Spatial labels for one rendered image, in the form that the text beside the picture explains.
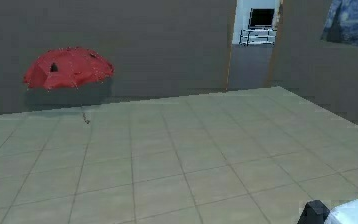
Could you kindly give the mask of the white rounded object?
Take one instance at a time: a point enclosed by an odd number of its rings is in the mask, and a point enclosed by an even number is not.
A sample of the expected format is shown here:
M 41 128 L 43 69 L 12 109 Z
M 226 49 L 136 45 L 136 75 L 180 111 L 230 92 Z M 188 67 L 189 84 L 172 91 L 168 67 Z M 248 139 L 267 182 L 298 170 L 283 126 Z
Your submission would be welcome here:
M 334 207 L 324 224 L 358 224 L 358 199 Z

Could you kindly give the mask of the black block object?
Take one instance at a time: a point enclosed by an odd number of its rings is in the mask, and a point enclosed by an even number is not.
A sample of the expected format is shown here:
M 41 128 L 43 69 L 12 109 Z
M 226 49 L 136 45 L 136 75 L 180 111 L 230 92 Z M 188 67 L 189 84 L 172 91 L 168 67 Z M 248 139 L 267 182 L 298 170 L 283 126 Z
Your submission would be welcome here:
M 320 200 L 308 201 L 297 224 L 324 224 L 330 209 Z

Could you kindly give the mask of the blue swirly framed painting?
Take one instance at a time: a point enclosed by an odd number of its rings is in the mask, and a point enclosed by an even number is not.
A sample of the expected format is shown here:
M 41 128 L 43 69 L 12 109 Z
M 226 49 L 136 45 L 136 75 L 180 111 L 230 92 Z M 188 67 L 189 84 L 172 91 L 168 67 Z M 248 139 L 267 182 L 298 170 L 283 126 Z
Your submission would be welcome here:
M 358 0 L 332 0 L 321 39 L 358 47 Z

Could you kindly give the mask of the red open umbrella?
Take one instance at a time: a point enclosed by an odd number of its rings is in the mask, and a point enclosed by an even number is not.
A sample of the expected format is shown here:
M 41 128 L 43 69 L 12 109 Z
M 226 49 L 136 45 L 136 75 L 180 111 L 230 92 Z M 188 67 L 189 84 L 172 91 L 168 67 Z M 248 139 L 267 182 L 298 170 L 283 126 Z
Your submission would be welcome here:
M 85 97 L 90 95 L 83 87 L 103 84 L 114 72 L 115 67 L 94 50 L 83 47 L 48 50 L 30 65 L 23 77 L 25 103 L 38 108 L 77 106 L 82 109 Z M 89 124 L 83 109 L 81 113 Z

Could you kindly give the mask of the black television set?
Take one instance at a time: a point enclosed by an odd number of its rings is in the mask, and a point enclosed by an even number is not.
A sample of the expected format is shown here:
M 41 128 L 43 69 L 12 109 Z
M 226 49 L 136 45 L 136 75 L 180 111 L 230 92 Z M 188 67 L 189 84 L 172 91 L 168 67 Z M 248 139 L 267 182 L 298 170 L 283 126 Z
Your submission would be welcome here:
M 250 12 L 249 27 L 271 27 L 274 16 L 274 9 L 258 9 L 252 8 Z

